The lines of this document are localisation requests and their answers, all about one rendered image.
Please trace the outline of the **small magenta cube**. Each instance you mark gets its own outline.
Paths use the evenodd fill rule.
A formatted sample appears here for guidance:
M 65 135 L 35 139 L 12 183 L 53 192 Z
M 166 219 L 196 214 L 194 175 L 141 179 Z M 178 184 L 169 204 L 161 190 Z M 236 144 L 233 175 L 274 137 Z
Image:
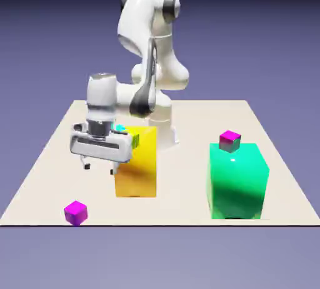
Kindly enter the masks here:
M 88 208 L 79 201 L 73 201 L 64 208 L 64 215 L 72 226 L 80 226 L 88 218 Z
M 227 130 L 219 136 L 219 149 L 233 153 L 239 149 L 241 135 L 239 133 Z

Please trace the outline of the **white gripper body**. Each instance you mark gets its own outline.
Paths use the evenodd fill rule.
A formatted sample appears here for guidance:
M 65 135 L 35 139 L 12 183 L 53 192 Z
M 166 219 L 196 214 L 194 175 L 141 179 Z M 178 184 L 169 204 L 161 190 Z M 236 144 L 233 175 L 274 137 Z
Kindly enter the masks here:
M 70 151 L 76 155 L 115 161 L 128 162 L 133 155 L 131 134 L 110 132 L 103 139 L 94 139 L 87 132 L 71 131 Z

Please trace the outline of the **large green box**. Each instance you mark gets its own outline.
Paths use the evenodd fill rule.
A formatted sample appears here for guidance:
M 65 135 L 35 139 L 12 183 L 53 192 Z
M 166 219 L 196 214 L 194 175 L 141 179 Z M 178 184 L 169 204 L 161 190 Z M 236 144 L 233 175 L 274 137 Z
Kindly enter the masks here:
M 257 144 L 229 153 L 209 145 L 206 193 L 212 219 L 260 219 L 269 167 Z

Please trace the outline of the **large yellow box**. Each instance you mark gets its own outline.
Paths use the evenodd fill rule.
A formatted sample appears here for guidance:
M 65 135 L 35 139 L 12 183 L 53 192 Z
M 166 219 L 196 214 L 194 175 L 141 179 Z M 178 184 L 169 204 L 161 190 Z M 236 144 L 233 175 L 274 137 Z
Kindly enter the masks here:
M 156 196 L 157 182 L 157 128 L 154 126 L 127 126 L 129 134 L 139 133 L 139 146 L 132 149 L 132 158 L 121 163 L 115 174 L 117 197 Z

